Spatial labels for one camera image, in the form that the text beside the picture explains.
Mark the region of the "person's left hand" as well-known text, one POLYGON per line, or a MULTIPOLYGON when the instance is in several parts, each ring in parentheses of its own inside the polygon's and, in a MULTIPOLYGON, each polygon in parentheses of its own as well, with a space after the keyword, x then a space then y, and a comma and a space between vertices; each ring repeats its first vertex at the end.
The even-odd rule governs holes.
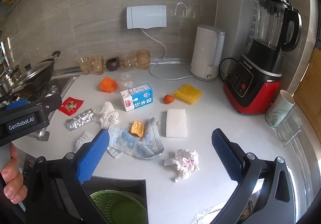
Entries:
POLYGON ((23 175, 19 171, 18 153, 15 146, 10 144, 10 160, 1 170, 6 182, 3 188, 4 195, 13 204, 19 204, 27 197, 27 187, 23 183, 23 175))

